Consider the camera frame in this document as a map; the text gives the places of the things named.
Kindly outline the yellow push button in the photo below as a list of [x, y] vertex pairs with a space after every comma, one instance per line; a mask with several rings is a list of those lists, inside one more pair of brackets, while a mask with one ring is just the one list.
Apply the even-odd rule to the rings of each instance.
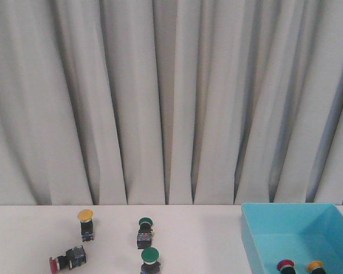
[[81, 225], [82, 241], [93, 241], [93, 211], [91, 209], [83, 209], [78, 213], [77, 218]]
[[324, 264], [320, 260], [313, 260], [307, 266], [306, 270], [309, 274], [326, 274]]

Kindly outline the red push button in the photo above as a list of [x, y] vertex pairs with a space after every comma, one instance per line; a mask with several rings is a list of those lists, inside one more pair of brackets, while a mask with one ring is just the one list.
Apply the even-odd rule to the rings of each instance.
[[296, 274], [294, 261], [283, 259], [278, 262], [276, 268], [280, 274]]
[[49, 258], [51, 273], [58, 273], [66, 267], [68, 267], [68, 269], [71, 270], [73, 268], [80, 267], [86, 263], [86, 252], [82, 245], [68, 249], [65, 253], [65, 256]]

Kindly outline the green push button upright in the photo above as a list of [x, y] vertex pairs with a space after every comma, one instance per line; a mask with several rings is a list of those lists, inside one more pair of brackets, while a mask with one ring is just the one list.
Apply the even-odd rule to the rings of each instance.
[[160, 273], [159, 251], [154, 247], [147, 247], [141, 252], [143, 264], [140, 274]]

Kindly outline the red push button lying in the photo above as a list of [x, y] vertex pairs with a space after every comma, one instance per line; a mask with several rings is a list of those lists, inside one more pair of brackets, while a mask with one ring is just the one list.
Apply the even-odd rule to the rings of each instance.
[[65, 256], [49, 258], [51, 273], [58, 273], [66, 267], [68, 267], [68, 269], [71, 270], [73, 268], [80, 267], [86, 263], [86, 252], [82, 245], [68, 249], [65, 253]]

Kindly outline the grey pleated curtain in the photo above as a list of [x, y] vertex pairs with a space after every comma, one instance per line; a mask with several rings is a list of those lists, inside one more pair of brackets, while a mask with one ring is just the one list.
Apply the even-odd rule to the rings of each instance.
[[343, 205], [343, 1], [0, 1], [0, 205]]

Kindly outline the green push button lying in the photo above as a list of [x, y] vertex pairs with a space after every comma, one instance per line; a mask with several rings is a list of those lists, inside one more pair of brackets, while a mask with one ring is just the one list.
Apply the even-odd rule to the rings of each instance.
[[151, 247], [153, 240], [153, 221], [149, 217], [142, 217], [138, 222], [137, 248], [145, 249]]

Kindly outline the turquoise plastic box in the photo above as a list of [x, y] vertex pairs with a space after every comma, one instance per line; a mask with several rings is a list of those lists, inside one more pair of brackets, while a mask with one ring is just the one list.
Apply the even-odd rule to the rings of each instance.
[[244, 203], [241, 237], [252, 273], [278, 273], [283, 259], [296, 273], [315, 260], [343, 273], [343, 214], [328, 203]]

